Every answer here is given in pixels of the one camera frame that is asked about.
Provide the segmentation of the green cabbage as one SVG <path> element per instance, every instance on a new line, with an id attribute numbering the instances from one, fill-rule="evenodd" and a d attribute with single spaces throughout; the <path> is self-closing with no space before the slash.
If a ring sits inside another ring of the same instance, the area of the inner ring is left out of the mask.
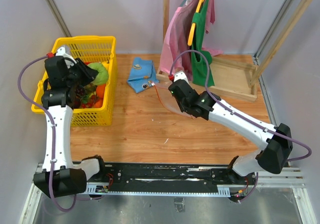
<path id="1" fill-rule="evenodd" d="M 88 66 L 96 70 L 98 72 L 95 79 L 92 81 L 92 83 L 96 86 L 106 84 L 109 80 L 109 73 L 107 68 L 101 63 L 101 62 L 93 62 L 89 63 Z"/>

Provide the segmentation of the clear zip bag orange zipper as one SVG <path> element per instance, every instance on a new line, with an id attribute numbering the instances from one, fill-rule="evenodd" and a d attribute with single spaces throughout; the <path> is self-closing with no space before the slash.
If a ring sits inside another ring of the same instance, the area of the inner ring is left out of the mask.
<path id="1" fill-rule="evenodd" d="M 171 85 L 171 81 L 168 82 L 152 82 L 152 85 L 155 88 L 158 99 L 163 107 L 165 107 L 168 111 L 178 114 L 180 116 L 188 117 L 194 119 L 189 114 L 182 112 L 176 102 L 176 99 L 172 96 L 171 91 L 169 90 L 169 86 Z"/>

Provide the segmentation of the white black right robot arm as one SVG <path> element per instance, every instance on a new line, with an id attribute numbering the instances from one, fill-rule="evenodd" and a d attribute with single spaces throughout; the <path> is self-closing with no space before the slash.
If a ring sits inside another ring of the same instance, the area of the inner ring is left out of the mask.
<path id="1" fill-rule="evenodd" d="M 256 145 L 256 151 L 235 156 L 224 172 L 216 174 L 217 181 L 237 184 L 257 171 L 281 173 L 293 149 L 291 130 L 287 125 L 274 126 L 259 121 L 232 107 L 216 94 L 208 91 L 198 94 L 185 80 L 173 82 L 168 89 L 181 112 L 219 123 Z"/>

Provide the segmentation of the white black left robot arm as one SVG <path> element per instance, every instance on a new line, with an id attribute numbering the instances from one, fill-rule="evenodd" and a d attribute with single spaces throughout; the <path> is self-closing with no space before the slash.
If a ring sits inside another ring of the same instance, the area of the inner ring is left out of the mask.
<path id="1" fill-rule="evenodd" d="M 87 157 L 74 165 L 70 152 L 76 90 L 91 83 L 98 72 L 68 54 L 48 58 L 44 66 L 47 78 L 39 107 L 47 122 L 46 152 L 42 171 L 34 175 L 33 182 L 50 198 L 83 193 L 88 180 L 100 182 L 107 176 L 101 156 Z"/>

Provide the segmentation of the yellow plastic basket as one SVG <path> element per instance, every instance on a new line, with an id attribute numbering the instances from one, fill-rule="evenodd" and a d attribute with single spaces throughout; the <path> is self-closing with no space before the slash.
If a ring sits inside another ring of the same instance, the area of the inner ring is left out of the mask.
<path id="1" fill-rule="evenodd" d="M 113 36 L 58 38 L 45 57 L 31 109 L 44 114 L 54 106 L 73 112 L 71 126 L 111 125 L 117 78 Z"/>

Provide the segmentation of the green hanging shirt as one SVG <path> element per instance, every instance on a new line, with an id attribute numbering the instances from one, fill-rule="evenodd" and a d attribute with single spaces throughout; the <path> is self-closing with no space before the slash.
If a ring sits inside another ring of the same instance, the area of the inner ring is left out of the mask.
<path id="1" fill-rule="evenodd" d="M 202 50 L 202 43 L 199 45 L 199 47 L 193 47 L 191 46 L 192 50 L 196 50 L 201 52 L 205 58 L 208 61 L 208 64 L 210 65 L 212 63 L 212 56 L 208 51 Z M 191 52 L 191 66 L 192 66 L 192 77 L 193 77 L 193 83 L 199 86 L 205 85 L 205 80 L 207 76 L 207 65 L 204 61 L 204 59 L 201 57 L 201 55 Z"/>

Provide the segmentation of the blue cartoon print cloth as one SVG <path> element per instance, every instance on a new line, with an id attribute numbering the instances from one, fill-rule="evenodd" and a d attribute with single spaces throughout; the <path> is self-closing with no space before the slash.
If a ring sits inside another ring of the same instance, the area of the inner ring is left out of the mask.
<path id="1" fill-rule="evenodd" d="M 135 91 L 140 93 L 158 83 L 156 77 L 155 65 L 152 60 L 144 60 L 135 57 L 132 63 L 131 71 L 127 79 L 128 85 Z"/>

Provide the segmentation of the pink hanging shirt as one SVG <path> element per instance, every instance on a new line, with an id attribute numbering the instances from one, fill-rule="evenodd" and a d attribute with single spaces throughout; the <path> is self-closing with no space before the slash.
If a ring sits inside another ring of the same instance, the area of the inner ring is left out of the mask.
<path id="1" fill-rule="evenodd" d="M 176 57 L 183 51 L 190 49 L 187 45 L 189 33 L 191 30 L 192 19 L 196 12 L 199 0 L 190 0 L 188 4 L 178 7 L 171 22 L 169 23 L 161 52 L 159 69 L 169 74 L 171 64 Z M 208 0 L 207 10 L 204 11 L 205 25 L 204 33 L 208 34 L 211 25 L 215 22 L 214 0 Z M 202 47 L 201 50 L 207 51 L 210 56 L 223 54 L 222 50 Z M 192 62 L 190 53 L 184 54 L 177 60 L 174 70 L 183 70 L 189 80 L 193 80 Z"/>

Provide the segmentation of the yellow clothes hanger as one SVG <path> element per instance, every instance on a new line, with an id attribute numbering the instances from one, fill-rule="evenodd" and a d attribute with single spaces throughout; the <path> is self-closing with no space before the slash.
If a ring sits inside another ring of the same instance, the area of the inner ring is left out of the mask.
<path id="1" fill-rule="evenodd" d="M 188 46 L 199 47 L 203 41 L 209 0 L 198 0 L 187 40 Z"/>

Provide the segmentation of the wooden clothes rack frame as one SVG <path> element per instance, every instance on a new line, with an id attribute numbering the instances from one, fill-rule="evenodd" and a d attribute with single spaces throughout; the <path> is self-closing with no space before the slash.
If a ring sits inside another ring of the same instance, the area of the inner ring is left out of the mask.
<path id="1" fill-rule="evenodd" d="M 215 22 L 209 33 L 205 33 L 202 46 L 222 50 L 223 54 L 212 56 L 209 65 L 201 52 L 189 48 L 176 57 L 169 74 L 183 71 L 174 70 L 177 60 L 184 54 L 195 52 L 204 59 L 207 74 L 204 86 L 194 84 L 193 78 L 188 80 L 192 88 L 255 101 L 259 77 L 312 1 L 301 0 L 285 28 L 278 34 L 267 58 L 261 66 L 257 66 L 253 64 L 252 57 L 261 48 L 285 0 L 214 0 Z M 168 82 L 169 74 L 158 68 L 156 76 L 161 82 Z"/>

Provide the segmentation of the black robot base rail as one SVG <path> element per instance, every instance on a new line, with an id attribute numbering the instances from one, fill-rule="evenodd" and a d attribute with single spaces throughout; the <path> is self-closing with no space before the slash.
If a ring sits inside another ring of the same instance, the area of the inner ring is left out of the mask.
<path id="1" fill-rule="evenodd" d="M 120 163 L 105 164 L 102 180 L 91 178 L 78 200 L 108 195 L 226 197 L 237 203 L 258 183 L 256 173 L 234 177 L 226 165 Z"/>

